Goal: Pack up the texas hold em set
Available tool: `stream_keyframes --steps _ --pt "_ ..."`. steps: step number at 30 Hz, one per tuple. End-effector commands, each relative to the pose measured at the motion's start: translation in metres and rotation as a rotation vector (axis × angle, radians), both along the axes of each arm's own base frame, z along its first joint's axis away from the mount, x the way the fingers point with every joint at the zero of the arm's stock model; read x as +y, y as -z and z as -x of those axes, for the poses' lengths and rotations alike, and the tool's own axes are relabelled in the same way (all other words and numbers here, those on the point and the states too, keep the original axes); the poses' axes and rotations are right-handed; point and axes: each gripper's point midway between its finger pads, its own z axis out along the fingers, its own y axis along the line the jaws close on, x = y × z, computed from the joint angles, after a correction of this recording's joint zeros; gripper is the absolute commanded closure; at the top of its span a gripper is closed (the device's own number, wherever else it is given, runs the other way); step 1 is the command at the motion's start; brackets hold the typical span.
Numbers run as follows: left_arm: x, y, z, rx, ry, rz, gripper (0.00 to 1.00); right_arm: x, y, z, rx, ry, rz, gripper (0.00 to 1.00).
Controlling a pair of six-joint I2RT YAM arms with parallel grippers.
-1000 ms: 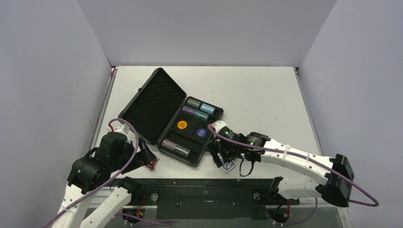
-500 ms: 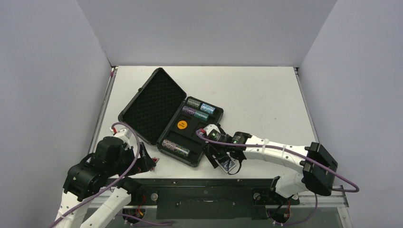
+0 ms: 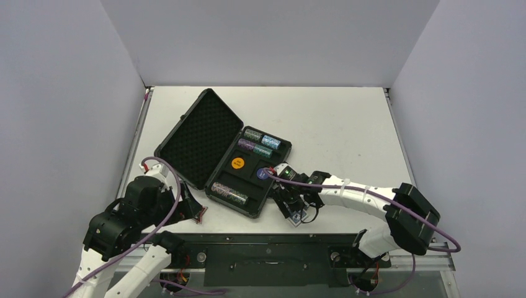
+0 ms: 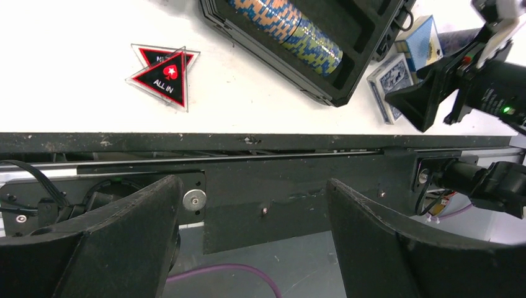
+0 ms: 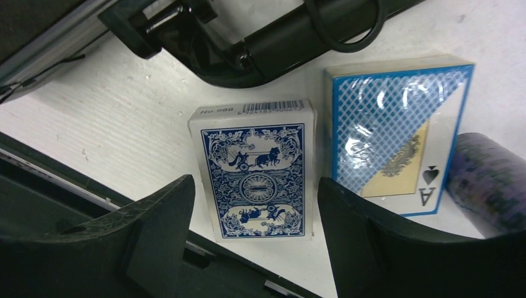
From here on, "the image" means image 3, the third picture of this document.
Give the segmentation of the blue patterned card deck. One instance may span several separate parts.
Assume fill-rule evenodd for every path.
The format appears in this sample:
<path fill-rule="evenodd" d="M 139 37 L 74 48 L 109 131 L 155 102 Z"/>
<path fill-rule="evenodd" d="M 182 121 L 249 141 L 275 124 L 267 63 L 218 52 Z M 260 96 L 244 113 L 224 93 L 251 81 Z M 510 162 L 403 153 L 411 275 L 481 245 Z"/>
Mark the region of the blue patterned card deck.
<path fill-rule="evenodd" d="M 309 214 L 306 210 L 293 211 L 288 216 L 287 220 L 293 227 L 300 226 L 303 222 L 309 219 Z"/>

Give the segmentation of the yellow-blue chip stack bottom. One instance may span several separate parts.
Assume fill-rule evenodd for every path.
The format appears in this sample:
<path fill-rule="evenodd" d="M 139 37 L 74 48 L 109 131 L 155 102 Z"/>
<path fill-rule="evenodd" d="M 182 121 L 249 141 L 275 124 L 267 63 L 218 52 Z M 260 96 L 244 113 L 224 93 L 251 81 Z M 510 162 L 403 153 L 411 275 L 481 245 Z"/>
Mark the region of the yellow-blue chip stack bottom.
<path fill-rule="evenodd" d="M 230 191 L 227 197 L 231 199 L 232 201 L 236 202 L 237 204 L 241 204 L 241 205 L 246 205 L 249 199 L 248 195 L 243 194 L 236 190 Z"/>

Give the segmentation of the light blue chip stack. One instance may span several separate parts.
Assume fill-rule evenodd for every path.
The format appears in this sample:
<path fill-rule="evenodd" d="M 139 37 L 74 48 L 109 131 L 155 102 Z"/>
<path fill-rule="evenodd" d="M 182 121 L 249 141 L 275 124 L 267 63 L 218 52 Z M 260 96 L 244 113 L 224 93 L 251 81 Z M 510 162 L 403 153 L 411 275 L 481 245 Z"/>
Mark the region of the light blue chip stack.
<path fill-rule="evenodd" d="M 281 145 L 280 140 L 278 140 L 277 138 L 271 137 L 269 135 L 264 135 L 261 139 L 261 143 L 264 146 L 267 146 L 273 150 L 278 150 Z"/>

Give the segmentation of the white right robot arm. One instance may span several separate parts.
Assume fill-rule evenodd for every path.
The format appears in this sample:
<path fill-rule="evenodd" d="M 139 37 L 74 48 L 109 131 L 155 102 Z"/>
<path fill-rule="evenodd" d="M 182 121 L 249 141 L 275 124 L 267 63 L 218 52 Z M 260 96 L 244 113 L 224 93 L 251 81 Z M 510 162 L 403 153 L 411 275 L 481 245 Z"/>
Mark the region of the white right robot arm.
<path fill-rule="evenodd" d="M 412 184 L 371 187 L 341 179 L 327 172 L 297 173 L 281 163 L 264 169 L 274 182 L 272 198 L 286 218 L 307 224 L 326 205 L 356 210 L 384 222 L 360 231 L 350 248 L 351 260 L 365 265 L 393 250 L 425 255 L 440 220 L 436 208 Z"/>

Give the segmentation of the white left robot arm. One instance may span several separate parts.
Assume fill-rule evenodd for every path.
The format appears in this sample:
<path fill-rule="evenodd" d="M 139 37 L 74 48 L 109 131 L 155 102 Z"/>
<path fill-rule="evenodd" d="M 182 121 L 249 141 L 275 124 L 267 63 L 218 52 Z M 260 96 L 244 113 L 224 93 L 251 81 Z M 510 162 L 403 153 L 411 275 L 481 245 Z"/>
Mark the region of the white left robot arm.
<path fill-rule="evenodd" d="M 179 178 L 169 183 L 165 175 L 153 170 L 136 177 L 123 197 L 89 222 L 81 263 L 65 297 L 137 297 L 164 267 L 188 261 L 184 241 L 158 230 L 182 220 L 201 222 L 204 210 Z M 153 244 L 147 254 L 110 288 L 121 259 L 148 240 Z"/>

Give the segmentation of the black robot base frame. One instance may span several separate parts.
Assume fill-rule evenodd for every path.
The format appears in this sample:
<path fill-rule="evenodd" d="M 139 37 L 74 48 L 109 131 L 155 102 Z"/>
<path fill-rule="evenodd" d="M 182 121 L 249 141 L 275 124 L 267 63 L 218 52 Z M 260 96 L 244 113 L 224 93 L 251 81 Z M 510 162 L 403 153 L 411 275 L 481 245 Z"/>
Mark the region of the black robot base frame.
<path fill-rule="evenodd" d="M 166 272 L 204 272 L 206 286 L 347 287 L 348 275 L 368 268 L 394 269 L 404 250 L 386 254 L 378 264 L 359 256 L 354 234 L 179 233 L 182 245 Z"/>

